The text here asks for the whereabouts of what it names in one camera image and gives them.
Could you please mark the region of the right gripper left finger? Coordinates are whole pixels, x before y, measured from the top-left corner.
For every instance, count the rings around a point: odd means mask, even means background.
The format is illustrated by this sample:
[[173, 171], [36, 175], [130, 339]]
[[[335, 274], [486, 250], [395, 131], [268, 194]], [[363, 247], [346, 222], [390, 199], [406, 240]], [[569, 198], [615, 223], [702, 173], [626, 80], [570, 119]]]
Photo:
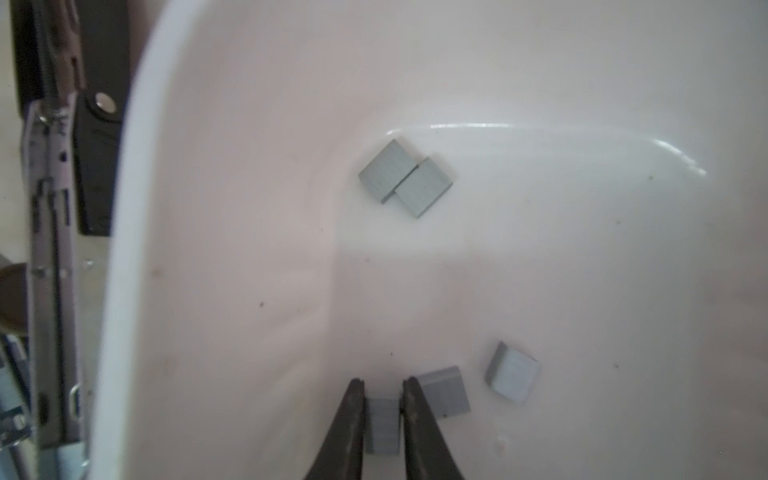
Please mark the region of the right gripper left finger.
[[366, 427], [364, 382], [352, 379], [305, 480], [357, 480], [363, 469]]

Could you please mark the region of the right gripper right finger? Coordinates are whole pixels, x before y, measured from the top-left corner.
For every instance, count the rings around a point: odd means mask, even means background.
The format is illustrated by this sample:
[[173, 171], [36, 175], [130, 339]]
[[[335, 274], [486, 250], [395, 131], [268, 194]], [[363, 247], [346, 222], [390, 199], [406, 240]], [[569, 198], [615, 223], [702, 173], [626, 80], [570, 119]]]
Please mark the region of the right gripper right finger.
[[464, 479], [416, 377], [403, 382], [401, 415], [406, 478]]

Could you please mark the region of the white plastic bin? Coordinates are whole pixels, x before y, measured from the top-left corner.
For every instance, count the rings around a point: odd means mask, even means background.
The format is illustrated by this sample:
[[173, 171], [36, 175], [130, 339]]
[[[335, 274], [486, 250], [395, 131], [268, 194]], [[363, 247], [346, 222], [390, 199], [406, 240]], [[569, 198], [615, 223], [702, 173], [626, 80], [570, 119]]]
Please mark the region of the white plastic bin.
[[352, 378], [451, 366], [468, 479], [766, 477], [765, 2], [129, 10], [90, 478], [300, 479]]

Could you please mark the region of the black stapler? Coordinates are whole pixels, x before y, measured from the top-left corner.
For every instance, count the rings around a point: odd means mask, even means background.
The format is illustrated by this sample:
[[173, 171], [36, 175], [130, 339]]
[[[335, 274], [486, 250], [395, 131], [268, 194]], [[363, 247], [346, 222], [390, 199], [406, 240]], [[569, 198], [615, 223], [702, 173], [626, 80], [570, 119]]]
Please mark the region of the black stapler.
[[29, 204], [29, 404], [36, 443], [87, 443], [95, 415], [121, 133], [123, 1], [9, 5]]

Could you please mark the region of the blue mini stapler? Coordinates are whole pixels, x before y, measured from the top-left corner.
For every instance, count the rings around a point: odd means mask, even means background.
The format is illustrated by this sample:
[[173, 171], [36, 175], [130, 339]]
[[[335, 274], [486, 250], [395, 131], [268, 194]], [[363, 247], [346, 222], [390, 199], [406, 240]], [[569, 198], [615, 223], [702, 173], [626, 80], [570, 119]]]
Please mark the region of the blue mini stapler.
[[24, 342], [1, 336], [1, 478], [33, 479], [36, 453], [30, 420], [30, 379]]

